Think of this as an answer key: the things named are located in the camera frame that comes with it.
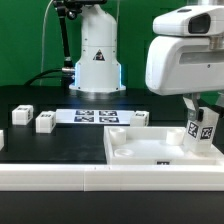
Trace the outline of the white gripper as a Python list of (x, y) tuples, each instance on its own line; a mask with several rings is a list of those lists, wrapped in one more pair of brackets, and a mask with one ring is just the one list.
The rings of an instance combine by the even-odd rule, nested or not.
[[(188, 119), (196, 121), (199, 93), (224, 89), (224, 49), (211, 50), (208, 38), (156, 37), (148, 50), (145, 82), (159, 95), (184, 94)], [(224, 92), (214, 110), (224, 115)]]

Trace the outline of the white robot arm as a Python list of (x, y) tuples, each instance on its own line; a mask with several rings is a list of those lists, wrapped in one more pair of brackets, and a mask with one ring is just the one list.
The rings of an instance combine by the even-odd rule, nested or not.
[[(114, 93), (123, 88), (116, 58), (117, 28), (98, 5), (83, 9), (82, 54), (71, 88), (87, 94)], [(184, 96), (188, 118), (203, 119), (198, 95), (224, 90), (224, 1), (198, 0), (158, 16), (157, 37), (147, 55), (145, 82), (159, 95)]]

